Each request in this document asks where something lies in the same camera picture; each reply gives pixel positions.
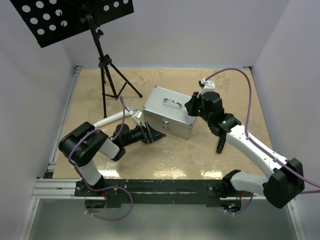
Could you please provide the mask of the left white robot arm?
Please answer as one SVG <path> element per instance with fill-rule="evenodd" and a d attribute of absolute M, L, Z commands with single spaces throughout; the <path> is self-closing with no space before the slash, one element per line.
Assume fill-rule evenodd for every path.
<path fill-rule="evenodd" d="M 137 142 L 152 144 L 165 137 L 165 133 L 155 130 L 147 122 L 133 129 L 121 123 L 116 126 L 112 137 L 84 122 L 60 140 L 58 149 L 86 183 L 86 191 L 99 196 L 104 190 L 104 180 L 93 161 L 98 152 L 117 162 L 125 155 L 125 147 Z"/>

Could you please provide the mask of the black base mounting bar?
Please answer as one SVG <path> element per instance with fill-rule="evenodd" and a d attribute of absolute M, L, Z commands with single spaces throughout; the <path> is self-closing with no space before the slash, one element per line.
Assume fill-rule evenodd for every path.
<path fill-rule="evenodd" d="M 103 188 L 92 191 L 83 181 L 74 195 L 84 197 L 89 208 L 120 208 L 130 204 L 227 206 L 227 198 L 250 197 L 250 192 L 227 190 L 221 179 L 104 179 Z"/>

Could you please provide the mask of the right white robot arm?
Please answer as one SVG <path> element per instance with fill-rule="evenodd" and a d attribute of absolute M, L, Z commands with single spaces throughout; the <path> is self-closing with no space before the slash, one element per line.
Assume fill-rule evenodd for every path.
<path fill-rule="evenodd" d="M 273 152 L 250 133 L 231 113 L 225 113 L 222 99 L 217 92 L 194 92 L 185 103 L 187 114 L 200 117 L 211 133 L 219 138 L 216 153 L 221 154 L 225 143 L 243 153 L 261 171 L 262 175 L 248 174 L 235 169 L 222 179 L 224 195 L 233 197 L 238 192 L 264 196 L 274 207 L 281 209 L 305 189 L 302 163 Z"/>

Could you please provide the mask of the grey metal case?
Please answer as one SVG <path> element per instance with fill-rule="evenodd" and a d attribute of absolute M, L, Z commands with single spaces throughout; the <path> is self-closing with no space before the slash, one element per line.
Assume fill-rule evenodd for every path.
<path fill-rule="evenodd" d="M 190 99 L 190 96 L 155 85 L 142 108 L 144 120 L 155 130 L 187 140 L 196 121 L 185 107 Z"/>

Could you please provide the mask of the black flashlight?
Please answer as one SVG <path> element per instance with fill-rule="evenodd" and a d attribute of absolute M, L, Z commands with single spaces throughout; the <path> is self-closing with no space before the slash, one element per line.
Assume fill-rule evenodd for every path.
<path fill-rule="evenodd" d="M 223 149 L 224 149 L 224 146 L 225 146 L 225 143 L 226 143 L 226 139 L 223 138 L 223 137 L 220 137 L 219 138 L 219 141 L 218 141 L 218 144 L 217 144 L 217 147 L 216 147 L 216 153 L 217 154 L 221 154 Z"/>

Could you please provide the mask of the black perforated music stand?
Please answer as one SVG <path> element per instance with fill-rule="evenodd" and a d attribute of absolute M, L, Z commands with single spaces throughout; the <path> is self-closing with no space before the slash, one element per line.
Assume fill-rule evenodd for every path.
<path fill-rule="evenodd" d="M 89 31 L 98 52 L 101 77 L 103 116 L 107 116 L 106 98 L 119 99 L 122 90 L 116 90 L 109 67 L 141 98 L 143 95 L 104 54 L 100 27 L 134 12 L 131 0 L 12 0 L 10 2 L 41 48 L 48 47 Z"/>

